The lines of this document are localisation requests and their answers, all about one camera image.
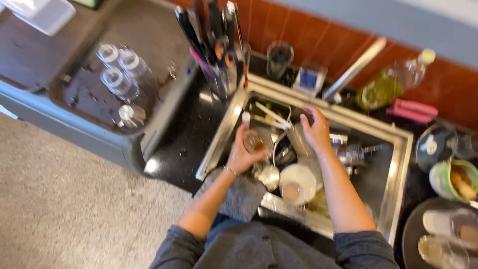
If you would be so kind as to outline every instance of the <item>stainless steel sink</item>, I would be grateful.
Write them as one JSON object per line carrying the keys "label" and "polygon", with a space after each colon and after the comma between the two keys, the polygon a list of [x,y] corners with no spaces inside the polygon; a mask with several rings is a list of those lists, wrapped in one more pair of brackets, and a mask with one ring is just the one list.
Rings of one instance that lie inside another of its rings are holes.
{"label": "stainless steel sink", "polygon": [[[352,176],[351,181],[362,201],[373,211],[378,230],[393,245],[413,135],[266,79],[249,75],[249,87],[237,90],[196,173],[196,178],[204,180],[208,172],[218,165],[225,164],[235,130],[241,124],[240,115],[251,96],[273,99],[290,105],[293,122],[299,121],[299,115],[304,112],[306,105],[315,106],[329,121],[331,132],[347,134],[349,143],[383,145],[382,150],[368,159],[369,165],[362,168],[358,175]],[[264,195],[261,206],[301,222],[326,237],[333,236],[332,223],[326,215],[289,205],[281,197],[269,192]]]}

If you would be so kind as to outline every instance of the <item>orange wall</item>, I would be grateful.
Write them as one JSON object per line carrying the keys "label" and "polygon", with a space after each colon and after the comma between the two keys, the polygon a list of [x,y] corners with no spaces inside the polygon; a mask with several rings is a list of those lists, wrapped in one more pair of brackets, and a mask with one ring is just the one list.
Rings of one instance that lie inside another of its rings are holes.
{"label": "orange wall", "polygon": [[[191,6],[191,0],[171,0]],[[226,0],[219,0],[225,7]],[[294,64],[304,60],[328,67],[327,76],[337,79],[376,39],[372,33],[308,15],[263,0],[237,0],[242,35],[253,50],[267,52],[274,40],[294,47]],[[383,51],[350,83],[363,86],[374,74],[397,59],[415,57],[421,48],[390,40]],[[439,109],[440,117],[478,131],[478,72],[437,57],[423,83],[401,98]]]}

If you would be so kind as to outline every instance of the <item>dish towel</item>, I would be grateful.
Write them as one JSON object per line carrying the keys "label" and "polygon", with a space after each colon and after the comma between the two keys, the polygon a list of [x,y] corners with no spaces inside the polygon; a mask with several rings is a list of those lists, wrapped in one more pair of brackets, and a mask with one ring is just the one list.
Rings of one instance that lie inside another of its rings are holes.
{"label": "dish towel", "polygon": [[[194,195],[195,200],[206,192],[221,171],[222,168],[215,168],[209,173],[201,188]],[[265,193],[266,187],[260,181],[240,175],[229,187],[219,208],[219,213],[242,222],[249,222],[261,205]]]}

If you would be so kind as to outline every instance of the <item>bracelet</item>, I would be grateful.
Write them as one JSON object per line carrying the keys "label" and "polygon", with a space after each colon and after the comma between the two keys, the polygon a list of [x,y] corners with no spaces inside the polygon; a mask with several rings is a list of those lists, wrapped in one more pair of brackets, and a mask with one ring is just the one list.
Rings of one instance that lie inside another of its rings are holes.
{"label": "bracelet", "polygon": [[225,166],[225,165],[224,165],[224,169],[227,170],[227,171],[229,171],[229,172],[230,172],[231,174],[233,174],[234,176],[236,176],[236,177],[238,176],[238,174],[237,174],[236,172],[234,172],[231,168],[229,168],[229,167],[227,167],[227,166]]}

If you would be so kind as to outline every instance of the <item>person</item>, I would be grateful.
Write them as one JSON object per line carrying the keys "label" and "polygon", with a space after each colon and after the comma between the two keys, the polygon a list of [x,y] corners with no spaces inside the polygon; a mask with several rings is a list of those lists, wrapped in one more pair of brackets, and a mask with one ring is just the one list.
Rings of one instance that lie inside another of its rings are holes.
{"label": "person", "polygon": [[225,168],[177,225],[168,230],[150,269],[399,268],[392,247],[377,231],[332,149],[327,120],[314,107],[306,107],[305,111],[314,118],[310,126],[301,114],[301,123],[322,168],[335,231],[336,259],[278,227],[257,221],[215,223],[210,230],[235,174],[245,172],[268,155],[267,151],[247,152],[243,137],[253,131],[243,124],[236,132]]}

